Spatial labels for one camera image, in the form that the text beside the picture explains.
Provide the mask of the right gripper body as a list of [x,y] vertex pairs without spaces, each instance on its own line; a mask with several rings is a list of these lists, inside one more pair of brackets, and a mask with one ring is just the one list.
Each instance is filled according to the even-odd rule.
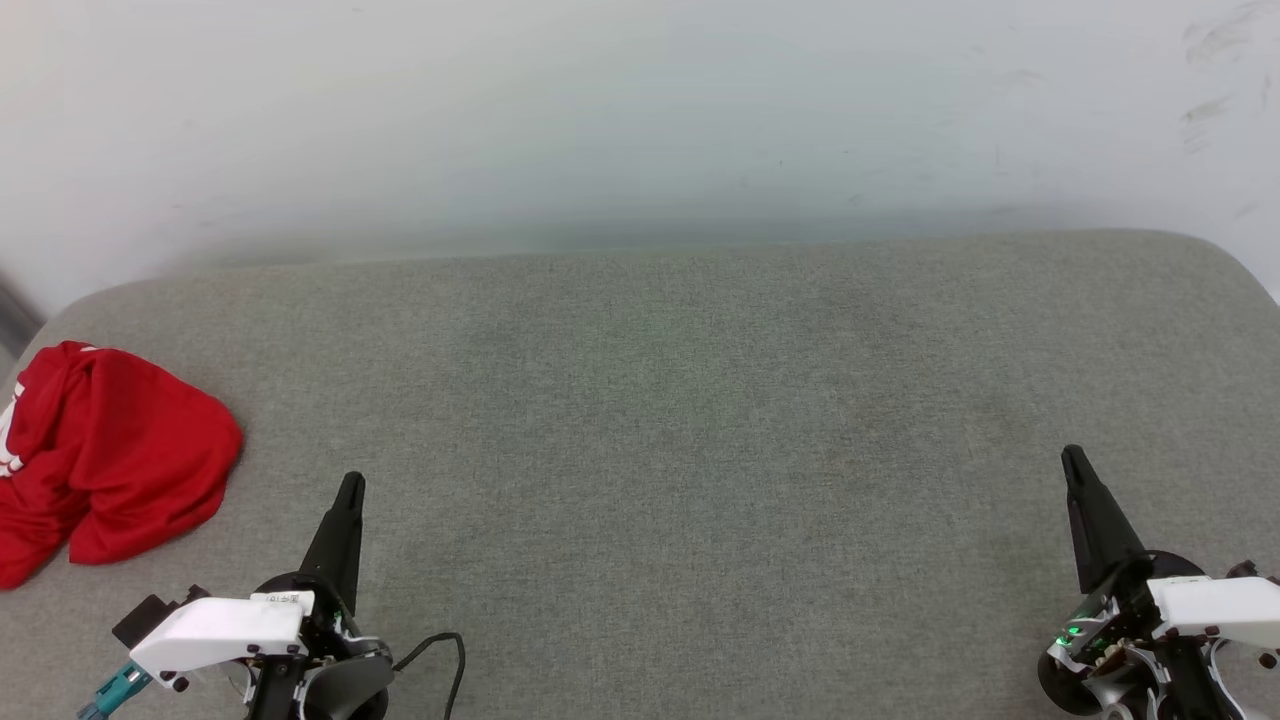
[[1098,719],[1263,719],[1228,688],[1230,644],[1277,666],[1279,591],[1252,561],[1212,578],[1184,557],[1149,551],[1134,596],[1087,594],[1039,657],[1044,694]]

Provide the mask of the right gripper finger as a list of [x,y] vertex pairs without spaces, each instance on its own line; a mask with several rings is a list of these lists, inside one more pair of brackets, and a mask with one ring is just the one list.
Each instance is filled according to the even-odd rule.
[[1151,570],[1147,548],[1083,447],[1062,448],[1062,470],[1080,592],[1134,596]]

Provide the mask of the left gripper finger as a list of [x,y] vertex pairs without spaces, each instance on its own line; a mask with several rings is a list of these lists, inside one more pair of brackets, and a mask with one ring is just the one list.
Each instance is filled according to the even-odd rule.
[[365,489],[361,473],[344,474],[300,566],[300,573],[326,584],[348,612],[357,609]]

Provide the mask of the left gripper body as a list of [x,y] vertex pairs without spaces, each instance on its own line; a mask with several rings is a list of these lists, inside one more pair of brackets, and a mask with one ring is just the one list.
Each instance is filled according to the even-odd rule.
[[283,653],[256,651],[246,661],[247,719],[384,719],[389,707],[389,650],[365,635],[334,592],[317,578],[287,573],[252,600],[302,609],[298,639]]

